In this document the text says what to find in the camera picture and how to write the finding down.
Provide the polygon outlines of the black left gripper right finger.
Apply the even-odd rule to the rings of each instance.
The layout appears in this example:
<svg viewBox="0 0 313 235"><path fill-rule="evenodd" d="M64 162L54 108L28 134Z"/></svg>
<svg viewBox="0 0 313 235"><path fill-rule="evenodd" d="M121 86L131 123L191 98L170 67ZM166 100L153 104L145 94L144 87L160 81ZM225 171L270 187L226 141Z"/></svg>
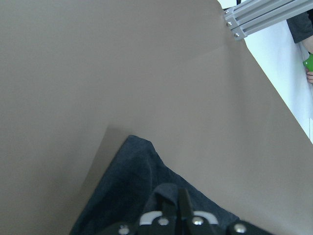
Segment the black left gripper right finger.
<svg viewBox="0 0 313 235"><path fill-rule="evenodd" d="M209 212L194 211L189 193L179 189L179 211L182 235L212 235L215 216Z"/></svg>

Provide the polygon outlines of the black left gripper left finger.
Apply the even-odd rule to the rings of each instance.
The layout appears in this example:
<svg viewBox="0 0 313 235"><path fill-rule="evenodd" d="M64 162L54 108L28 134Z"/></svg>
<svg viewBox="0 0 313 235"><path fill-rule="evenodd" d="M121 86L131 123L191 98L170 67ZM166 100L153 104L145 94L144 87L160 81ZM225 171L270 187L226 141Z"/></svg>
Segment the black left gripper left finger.
<svg viewBox="0 0 313 235"><path fill-rule="evenodd" d="M155 209L148 214L149 235L174 235L176 233L176 206L163 196L156 197Z"/></svg>

